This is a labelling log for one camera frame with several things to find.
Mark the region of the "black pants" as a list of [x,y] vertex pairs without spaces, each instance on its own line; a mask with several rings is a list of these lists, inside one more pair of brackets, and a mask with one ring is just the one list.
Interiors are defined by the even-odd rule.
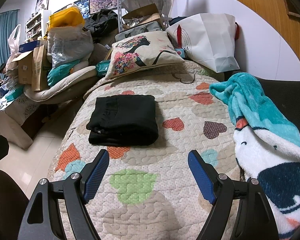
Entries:
[[155,97],[114,95],[98,97],[86,129],[92,145],[149,146],[159,137]]

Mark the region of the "teal white fleece blanket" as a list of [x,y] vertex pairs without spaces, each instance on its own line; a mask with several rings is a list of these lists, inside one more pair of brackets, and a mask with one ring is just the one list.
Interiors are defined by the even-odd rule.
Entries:
[[212,83],[209,90],[228,106],[235,125],[235,156],[245,180],[259,181],[272,209],[279,239],[290,239],[300,226],[298,128],[248,73]]

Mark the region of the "heart pattern quilted bedspread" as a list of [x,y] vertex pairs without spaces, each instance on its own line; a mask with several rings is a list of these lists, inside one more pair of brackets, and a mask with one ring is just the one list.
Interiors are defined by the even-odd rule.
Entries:
[[70,125],[48,169],[50,181],[92,162],[100,146],[86,126],[98,97],[152,95],[159,137],[145,147],[109,147],[110,162],[86,208],[102,239],[196,239],[211,210],[187,164],[191,150],[219,173],[239,180],[234,125],[209,85],[223,81],[192,61],[100,80]]

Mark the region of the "beige padded cushion mat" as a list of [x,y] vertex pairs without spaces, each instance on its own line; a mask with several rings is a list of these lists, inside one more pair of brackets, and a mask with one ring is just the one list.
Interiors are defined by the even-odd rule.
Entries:
[[89,66],[70,74],[46,90],[34,92],[30,85],[26,85],[24,94],[40,104],[58,104],[83,96],[97,80],[95,66]]

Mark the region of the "brown cardboard box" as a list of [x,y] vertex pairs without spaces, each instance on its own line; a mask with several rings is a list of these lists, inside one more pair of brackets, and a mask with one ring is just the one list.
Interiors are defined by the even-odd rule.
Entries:
[[12,60],[18,67],[19,84],[30,85],[35,92],[48,89],[47,76],[52,65],[46,53],[47,45],[42,43],[32,51],[21,53]]

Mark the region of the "teal cloth bundle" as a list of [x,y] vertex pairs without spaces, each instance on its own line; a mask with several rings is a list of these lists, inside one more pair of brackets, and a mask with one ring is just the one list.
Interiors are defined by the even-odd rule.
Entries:
[[60,65],[59,67],[52,68],[47,76],[48,86],[52,87],[56,83],[67,77],[70,74],[70,70],[78,63],[80,63],[80,60],[65,63]]

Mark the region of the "white plastic bag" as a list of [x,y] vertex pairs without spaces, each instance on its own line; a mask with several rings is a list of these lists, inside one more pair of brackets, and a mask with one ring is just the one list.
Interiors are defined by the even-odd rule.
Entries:
[[13,31],[11,32],[9,38],[8,38],[8,46],[10,48],[10,56],[6,62],[6,70],[11,70],[14,68],[13,66],[13,60],[16,57],[16,55],[19,53],[19,41],[20,41],[20,28],[21,25],[18,24]]

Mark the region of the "clear plastic bag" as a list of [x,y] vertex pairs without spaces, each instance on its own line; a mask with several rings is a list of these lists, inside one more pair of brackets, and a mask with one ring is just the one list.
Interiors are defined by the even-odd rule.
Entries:
[[82,60],[93,49],[91,32],[84,31],[82,25],[51,28],[47,36],[47,55],[51,56],[53,68]]

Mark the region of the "white bookshelf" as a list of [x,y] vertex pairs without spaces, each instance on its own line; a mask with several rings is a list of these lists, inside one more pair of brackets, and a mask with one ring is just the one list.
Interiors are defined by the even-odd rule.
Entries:
[[25,42],[31,42],[43,37],[46,33],[50,10],[40,10],[25,24]]

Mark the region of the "blue curtain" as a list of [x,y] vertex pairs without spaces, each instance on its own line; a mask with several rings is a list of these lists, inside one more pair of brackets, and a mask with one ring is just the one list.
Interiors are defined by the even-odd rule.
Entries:
[[10,10],[0,13],[0,65],[10,57],[8,38],[18,25],[18,11]]

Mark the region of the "teal tissue pack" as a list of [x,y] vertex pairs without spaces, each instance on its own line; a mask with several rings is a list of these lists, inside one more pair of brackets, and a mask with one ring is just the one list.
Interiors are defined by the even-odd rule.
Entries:
[[97,76],[99,76],[99,77],[106,76],[106,73],[109,69],[109,65],[110,65],[110,60],[103,60],[103,61],[100,61],[99,63],[97,63],[97,65],[95,66]]

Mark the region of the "yellow bag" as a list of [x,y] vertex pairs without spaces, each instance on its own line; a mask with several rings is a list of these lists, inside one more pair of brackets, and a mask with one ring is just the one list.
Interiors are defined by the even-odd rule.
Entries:
[[48,31],[58,27],[76,27],[84,23],[81,10],[77,6],[69,7],[49,16]]

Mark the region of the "white paper shopping bag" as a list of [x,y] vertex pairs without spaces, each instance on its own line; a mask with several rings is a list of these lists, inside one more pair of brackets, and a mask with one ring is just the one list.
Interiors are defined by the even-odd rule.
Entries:
[[187,57],[216,73],[238,70],[235,59],[236,19],[229,14],[202,13],[166,29]]

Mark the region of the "floral lady print pillow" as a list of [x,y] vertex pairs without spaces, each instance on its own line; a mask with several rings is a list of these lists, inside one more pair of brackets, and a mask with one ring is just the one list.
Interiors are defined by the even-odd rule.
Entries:
[[106,80],[142,70],[183,63],[165,31],[151,31],[125,38],[112,45]]

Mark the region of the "grey fabric bag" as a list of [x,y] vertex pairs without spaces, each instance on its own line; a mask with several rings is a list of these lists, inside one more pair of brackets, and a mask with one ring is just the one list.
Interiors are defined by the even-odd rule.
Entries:
[[137,25],[136,27],[118,33],[115,36],[115,42],[119,42],[124,40],[125,38],[133,37],[135,35],[151,32],[151,31],[163,31],[163,28],[161,24],[157,21],[152,21],[141,25]]

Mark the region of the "landscape wall picture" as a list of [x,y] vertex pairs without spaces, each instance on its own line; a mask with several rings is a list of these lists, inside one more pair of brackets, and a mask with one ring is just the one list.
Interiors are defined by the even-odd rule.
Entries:
[[116,9],[117,0],[89,0],[89,12],[95,14],[101,9]]

